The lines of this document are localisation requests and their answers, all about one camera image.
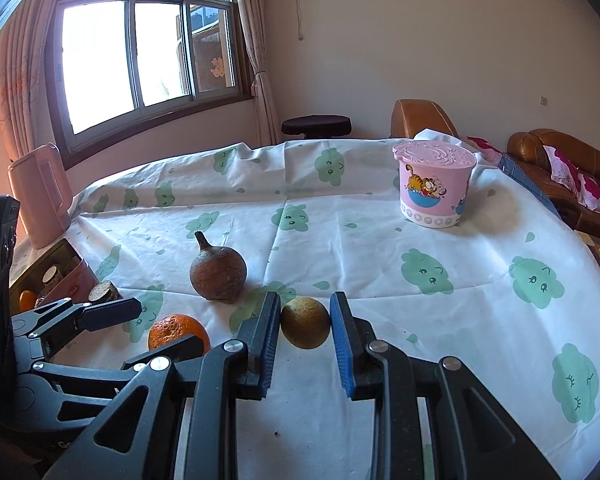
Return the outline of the pink cartoon cup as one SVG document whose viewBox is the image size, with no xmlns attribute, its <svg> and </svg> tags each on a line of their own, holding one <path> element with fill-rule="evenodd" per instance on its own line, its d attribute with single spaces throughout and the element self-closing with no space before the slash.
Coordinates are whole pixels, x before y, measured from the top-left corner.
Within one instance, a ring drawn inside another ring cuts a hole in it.
<svg viewBox="0 0 600 480">
<path fill-rule="evenodd" d="M 431 229 L 460 222 L 477 159 L 471 151 L 436 140 L 407 140 L 392 148 L 399 164 L 401 212 Z"/>
</svg>

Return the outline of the large textured orange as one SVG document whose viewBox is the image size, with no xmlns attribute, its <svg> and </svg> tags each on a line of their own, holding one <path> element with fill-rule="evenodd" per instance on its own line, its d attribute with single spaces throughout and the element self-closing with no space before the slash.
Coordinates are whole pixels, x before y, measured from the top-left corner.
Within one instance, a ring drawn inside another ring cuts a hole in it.
<svg viewBox="0 0 600 480">
<path fill-rule="evenodd" d="M 156 350 L 185 336 L 195 336 L 202 341 L 204 353 L 211 349 L 209 335 L 196 318 L 186 314 L 170 314 L 152 324 L 148 334 L 148 349 Z"/>
</svg>

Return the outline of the pink floral cushion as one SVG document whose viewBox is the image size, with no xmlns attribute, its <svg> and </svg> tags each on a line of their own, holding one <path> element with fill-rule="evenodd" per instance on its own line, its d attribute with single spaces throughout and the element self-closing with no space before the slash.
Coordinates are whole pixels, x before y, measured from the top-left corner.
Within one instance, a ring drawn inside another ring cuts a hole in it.
<svg viewBox="0 0 600 480">
<path fill-rule="evenodd" d="M 580 206 L 600 214 L 600 181 L 578 169 L 573 162 L 554 146 L 544 145 L 550 162 L 550 178 L 568 188 Z"/>
</svg>

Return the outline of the white cloud-print tablecloth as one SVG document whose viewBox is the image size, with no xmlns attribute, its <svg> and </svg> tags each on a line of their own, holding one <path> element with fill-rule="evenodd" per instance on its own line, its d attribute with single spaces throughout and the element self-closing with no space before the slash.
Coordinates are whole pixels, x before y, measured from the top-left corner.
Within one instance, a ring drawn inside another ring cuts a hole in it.
<svg viewBox="0 0 600 480">
<path fill-rule="evenodd" d="M 220 344 L 266 292 L 329 300 L 409 356 L 457 356 L 564 479 L 600 460 L 600 267 L 580 237 L 503 171 L 479 162 L 449 229 L 400 211 L 392 142 L 292 141 L 150 162 L 103 178 L 66 237 L 99 278 L 138 298 L 137 321 L 83 333 L 61 364 L 116 368 L 153 322 L 196 318 Z M 189 279 L 201 231 L 247 265 L 234 304 Z"/>
</svg>

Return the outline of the window with frame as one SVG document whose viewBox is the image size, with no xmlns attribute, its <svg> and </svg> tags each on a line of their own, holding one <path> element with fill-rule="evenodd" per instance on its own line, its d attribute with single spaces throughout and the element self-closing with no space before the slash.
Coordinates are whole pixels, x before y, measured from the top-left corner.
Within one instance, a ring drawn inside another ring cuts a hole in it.
<svg viewBox="0 0 600 480">
<path fill-rule="evenodd" d="M 237 0 L 56 0 L 46 55 L 50 116 L 68 168 L 249 96 Z"/>
</svg>

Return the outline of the chocolate layered snack cake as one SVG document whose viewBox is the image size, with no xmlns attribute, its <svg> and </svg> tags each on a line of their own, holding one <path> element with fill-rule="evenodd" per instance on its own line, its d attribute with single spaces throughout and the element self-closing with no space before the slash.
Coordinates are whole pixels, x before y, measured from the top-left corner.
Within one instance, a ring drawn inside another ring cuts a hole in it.
<svg viewBox="0 0 600 480">
<path fill-rule="evenodd" d="M 122 296 L 112 281 L 102 281 L 96 284 L 88 293 L 87 301 L 91 304 L 103 304 L 104 302 L 121 299 Z"/>
</svg>

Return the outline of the brown stemmed round fruit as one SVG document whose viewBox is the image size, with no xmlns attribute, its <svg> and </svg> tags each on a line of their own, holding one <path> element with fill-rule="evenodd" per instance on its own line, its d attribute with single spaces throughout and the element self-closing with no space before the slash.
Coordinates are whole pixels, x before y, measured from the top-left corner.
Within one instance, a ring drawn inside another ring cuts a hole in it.
<svg viewBox="0 0 600 480">
<path fill-rule="evenodd" d="M 193 289 L 205 300 L 234 304 L 247 278 L 244 258 L 233 248 L 212 246 L 201 231 L 194 235 L 199 252 L 189 268 Z"/>
</svg>

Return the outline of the pink electric kettle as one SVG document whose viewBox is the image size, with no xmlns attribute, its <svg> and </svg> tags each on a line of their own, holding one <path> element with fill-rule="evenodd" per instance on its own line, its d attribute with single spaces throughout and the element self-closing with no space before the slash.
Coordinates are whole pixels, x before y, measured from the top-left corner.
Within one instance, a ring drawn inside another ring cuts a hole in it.
<svg viewBox="0 0 600 480">
<path fill-rule="evenodd" d="M 55 144 L 44 144 L 12 162 L 8 178 L 33 248 L 53 243 L 68 230 L 73 192 Z"/>
</svg>

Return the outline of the pink tin box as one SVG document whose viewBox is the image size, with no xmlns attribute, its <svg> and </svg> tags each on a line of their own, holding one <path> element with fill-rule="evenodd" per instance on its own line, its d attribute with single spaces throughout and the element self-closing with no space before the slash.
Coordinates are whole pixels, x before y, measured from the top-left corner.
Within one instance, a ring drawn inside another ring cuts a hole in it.
<svg viewBox="0 0 600 480">
<path fill-rule="evenodd" d="M 84 302 L 97 283 L 90 265 L 62 238 L 9 287 L 9 310 L 18 314 L 67 297 Z"/>
</svg>

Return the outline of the smooth small orange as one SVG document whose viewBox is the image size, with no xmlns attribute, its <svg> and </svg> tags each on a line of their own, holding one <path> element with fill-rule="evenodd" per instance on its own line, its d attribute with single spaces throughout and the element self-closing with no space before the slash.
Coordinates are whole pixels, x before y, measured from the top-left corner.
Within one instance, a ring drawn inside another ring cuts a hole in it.
<svg viewBox="0 0 600 480">
<path fill-rule="evenodd" d="M 19 296 L 18 307 L 20 312 L 27 312 L 35 308 L 38 295 L 32 290 L 23 290 Z"/>
</svg>

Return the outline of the pink right curtain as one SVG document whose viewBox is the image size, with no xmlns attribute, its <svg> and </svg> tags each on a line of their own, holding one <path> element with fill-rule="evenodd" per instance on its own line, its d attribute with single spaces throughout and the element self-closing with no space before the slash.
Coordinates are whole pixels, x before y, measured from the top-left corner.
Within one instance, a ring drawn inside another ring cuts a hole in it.
<svg viewBox="0 0 600 480">
<path fill-rule="evenodd" d="M 253 72 L 251 95 L 256 101 L 261 146 L 279 143 L 279 121 L 270 77 L 265 33 L 265 0 L 237 0 L 248 60 Z"/>
</svg>

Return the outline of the brown leather sofa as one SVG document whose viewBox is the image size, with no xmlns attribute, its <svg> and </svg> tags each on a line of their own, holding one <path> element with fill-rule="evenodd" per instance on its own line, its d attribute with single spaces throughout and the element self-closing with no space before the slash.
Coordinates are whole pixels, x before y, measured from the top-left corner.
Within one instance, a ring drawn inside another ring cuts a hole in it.
<svg viewBox="0 0 600 480">
<path fill-rule="evenodd" d="M 552 129 L 513 134 L 507 154 L 548 197 L 562 220 L 600 238 L 600 151 Z"/>
</svg>

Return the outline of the pink left curtain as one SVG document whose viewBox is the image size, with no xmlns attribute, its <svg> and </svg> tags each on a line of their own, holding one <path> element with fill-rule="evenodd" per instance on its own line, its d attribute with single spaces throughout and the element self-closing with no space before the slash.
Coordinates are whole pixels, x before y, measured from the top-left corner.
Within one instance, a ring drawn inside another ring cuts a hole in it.
<svg viewBox="0 0 600 480">
<path fill-rule="evenodd" d="M 23 0 L 0 35 L 0 128 L 13 162 L 40 134 L 45 45 L 57 0 Z"/>
</svg>

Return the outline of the pink curtain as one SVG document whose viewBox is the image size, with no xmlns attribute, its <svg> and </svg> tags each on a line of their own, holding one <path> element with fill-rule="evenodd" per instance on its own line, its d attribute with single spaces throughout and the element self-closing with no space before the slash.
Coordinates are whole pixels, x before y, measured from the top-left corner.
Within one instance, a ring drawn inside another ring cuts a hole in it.
<svg viewBox="0 0 600 480">
<path fill-rule="evenodd" d="M 57 0 L 23 0 L 0 35 L 0 128 L 13 162 L 40 134 L 45 45 Z"/>
<path fill-rule="evenodd" d="M 279 121 L 270 77 L 265 33 L 265 0 L 237 0 L 248 60 L 253 72 L 251 95 L 256 101 L 261 146 L 279 143 Z"/>
</svg>

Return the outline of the black round stool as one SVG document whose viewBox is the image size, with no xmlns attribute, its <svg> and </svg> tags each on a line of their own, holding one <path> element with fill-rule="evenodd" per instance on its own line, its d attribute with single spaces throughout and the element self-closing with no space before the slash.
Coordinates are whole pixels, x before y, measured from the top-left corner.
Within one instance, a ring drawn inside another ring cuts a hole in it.
<svg viewBox="0 0 600 480">
<path fill-rule="evenodd" d="M 285 136 L 303 136 L 306 140 L 338 138 L 348 136 L 351 131 L 351 119 L 341 115 L 301 116 L 282 123 L 282 133 Z"/>
</svg>

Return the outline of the brown leather chair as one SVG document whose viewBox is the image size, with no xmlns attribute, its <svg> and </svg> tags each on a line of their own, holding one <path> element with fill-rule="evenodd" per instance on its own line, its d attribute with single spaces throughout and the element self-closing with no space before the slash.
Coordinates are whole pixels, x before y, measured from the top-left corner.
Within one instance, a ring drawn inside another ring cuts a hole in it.
<svg viewBox="0 0 600 480">
<path fill-rule="evenodd" d="M 425 129 L 458 137 L 451 119 L 438 103 L 416 99 L 402 99 L 394 103 L 390 120 L 392 138 L 413 139 Z"/>
</svg>

